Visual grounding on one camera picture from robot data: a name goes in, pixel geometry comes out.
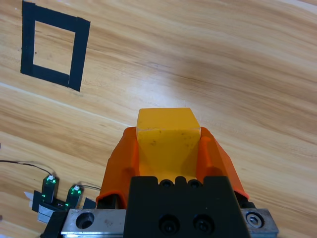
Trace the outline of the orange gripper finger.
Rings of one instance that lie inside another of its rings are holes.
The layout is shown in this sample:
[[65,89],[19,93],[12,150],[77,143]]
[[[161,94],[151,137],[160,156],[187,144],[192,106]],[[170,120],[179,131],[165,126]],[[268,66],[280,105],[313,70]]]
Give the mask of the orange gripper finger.
[[136,127],[128,127],[110,158],[108,159],[104,180],[96,202],[118,195],[120,203],[128,202],[131,178],[139,175],[139,149]]
[[197,158],[197,180],[203,182],[207,176],[226,176],[233,190],[248,198],[229,155],[210,131],[202,127]]

